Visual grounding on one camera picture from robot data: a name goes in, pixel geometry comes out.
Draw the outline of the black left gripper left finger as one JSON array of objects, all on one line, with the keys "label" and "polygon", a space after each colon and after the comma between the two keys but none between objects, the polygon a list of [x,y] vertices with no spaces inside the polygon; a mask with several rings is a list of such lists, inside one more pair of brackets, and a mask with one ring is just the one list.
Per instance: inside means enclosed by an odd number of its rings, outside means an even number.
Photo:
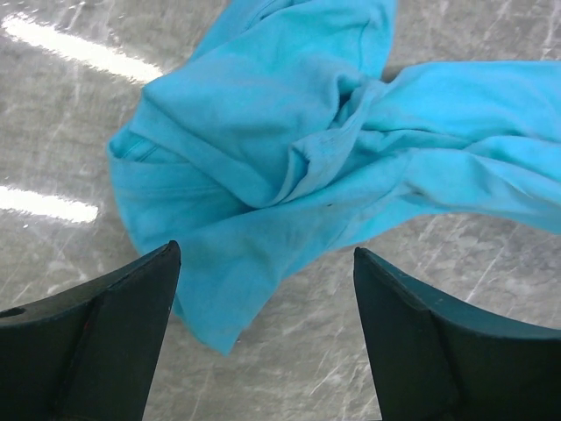
[{"label": "black left gripper left finger", "polygon": [[140,420],[181,267],[171,241],[1,313],[3,420]]}]

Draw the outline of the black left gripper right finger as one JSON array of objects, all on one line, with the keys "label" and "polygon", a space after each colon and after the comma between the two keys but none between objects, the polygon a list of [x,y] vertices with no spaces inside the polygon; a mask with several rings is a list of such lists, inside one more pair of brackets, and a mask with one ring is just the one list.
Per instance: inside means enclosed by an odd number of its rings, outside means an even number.
[{"label": "black left gripper right finger", "polygon": [[482,310],[365,248],[353,280],[384,419],[559,419],[559,330]]}]

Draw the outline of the turquoise t shirt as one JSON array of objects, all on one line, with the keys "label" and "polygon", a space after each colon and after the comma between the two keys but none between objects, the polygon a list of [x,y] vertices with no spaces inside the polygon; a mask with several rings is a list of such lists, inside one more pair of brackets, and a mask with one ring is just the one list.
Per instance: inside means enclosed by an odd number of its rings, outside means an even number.
[{"label": "turquoise t shirt", "polygon": [[171,240],[174,312],[228,353],[280,282],[421,215],[560,230],[560,65],[381,74],[393,1],[234,1],[148,83],[107,154],[139,253]]}]

